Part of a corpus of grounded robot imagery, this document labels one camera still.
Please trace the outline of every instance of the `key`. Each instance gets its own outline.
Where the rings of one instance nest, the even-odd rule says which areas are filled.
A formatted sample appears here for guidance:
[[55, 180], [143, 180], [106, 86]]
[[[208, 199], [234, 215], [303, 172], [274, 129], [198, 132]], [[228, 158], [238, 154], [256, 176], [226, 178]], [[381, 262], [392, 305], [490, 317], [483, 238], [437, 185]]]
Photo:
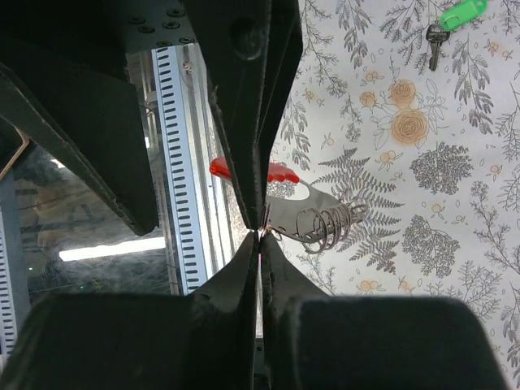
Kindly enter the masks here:
[[437, 69], [440, 57], [440, 45], [449, 38], [449, 32], [444, 31], [439, 24], [430, 24], [426, 31], [426, 40], [430, 42], [431, 58], [430, 70], [434, 72]]

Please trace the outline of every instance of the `orange flower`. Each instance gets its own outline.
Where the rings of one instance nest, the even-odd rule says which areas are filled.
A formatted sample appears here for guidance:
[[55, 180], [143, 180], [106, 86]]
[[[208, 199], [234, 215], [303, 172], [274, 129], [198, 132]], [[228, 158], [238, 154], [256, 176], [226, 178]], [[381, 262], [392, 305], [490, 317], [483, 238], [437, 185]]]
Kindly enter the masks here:
[[390, 86], [390, 97], [396, 105], [404, 110], [410, 108], [415, 99], [415, 85], [410, 80], [398, 80]]
[[388, 163], [390, 161], [390, 156], [388, 153], [381, 154], [381, 157], [379, 157], [379, 160], [381, 160], [382, 163]]
[[359, 284], [359, 287], [361, 287], [361, 290], [365, 293], [368, 293], [372, 289], [371, 282], [369, 282], [368, 280], [363, 280]]
[[376, 99], [373, 92], [363, 92], [359, 97], [359, 101], [365, 107], [373, 107], [375, 106]]
[[403, 110], [392, 121], [392, 136], [403, 144], [413, 144], [428, 134], [428, 121], [419, 110]]
[[493, 166], [491, 167], [490, 171], [491, 171], [492, 173], [499, 174], [499, 173], [502, 172], [502, 166], [501, 166], [501, 165], [500, 165], [500, 166], [498, 166], [498, 165], [493, 165]]

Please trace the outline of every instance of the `green key tag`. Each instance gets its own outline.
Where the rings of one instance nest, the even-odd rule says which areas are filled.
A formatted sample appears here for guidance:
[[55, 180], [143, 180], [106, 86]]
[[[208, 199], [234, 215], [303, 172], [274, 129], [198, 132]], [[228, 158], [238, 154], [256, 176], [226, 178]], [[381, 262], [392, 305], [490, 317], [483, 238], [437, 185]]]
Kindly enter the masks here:
[[486, 8], [488, 0], [465, 0], [440, 16], [440, 27], [445, 31], [453, 31], [481, 16]]

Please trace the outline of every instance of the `coiled metal spring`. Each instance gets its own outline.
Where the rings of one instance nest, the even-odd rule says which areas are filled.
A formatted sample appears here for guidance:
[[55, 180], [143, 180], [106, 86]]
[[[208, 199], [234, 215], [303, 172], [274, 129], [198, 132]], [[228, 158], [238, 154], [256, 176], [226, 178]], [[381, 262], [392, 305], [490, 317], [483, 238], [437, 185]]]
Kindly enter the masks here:
[[338, 203], [337, 206], [329, 207], [325, 210], [305, 209], [300, 211], [297, 217], [297, 232], [300, 235], [298, 221], [304, 213], [314, 213], [314, 231], [312, 233], [304, 233], [305, 236], [311, 238], [313, 234], [323, 237], [317, 240], [318, 249], [311, 249], [310, 245], [302, 242], [308, 254], [320, 254], [324, 250], [332, 249], [343, 238], [345, 238], [354, 223], [360, 223], [368, 212], [366, 205], [356, 205], [355, 201], [348, 204]]

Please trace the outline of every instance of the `white surface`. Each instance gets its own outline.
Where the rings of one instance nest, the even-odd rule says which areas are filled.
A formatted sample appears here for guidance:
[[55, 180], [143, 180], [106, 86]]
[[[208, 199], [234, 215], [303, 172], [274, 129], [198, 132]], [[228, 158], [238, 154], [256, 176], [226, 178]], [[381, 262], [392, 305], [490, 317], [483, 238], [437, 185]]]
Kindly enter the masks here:
[[518, 3], [489, 2], [435, 72], [425, 28], [456, 2], [300, 3], [305, 53], [272, 158], [324, 191], [364, 191], [373, 214], [337, 252], [284, 240], [288, 258], [328, 293], [462, 299], [519, 386]]

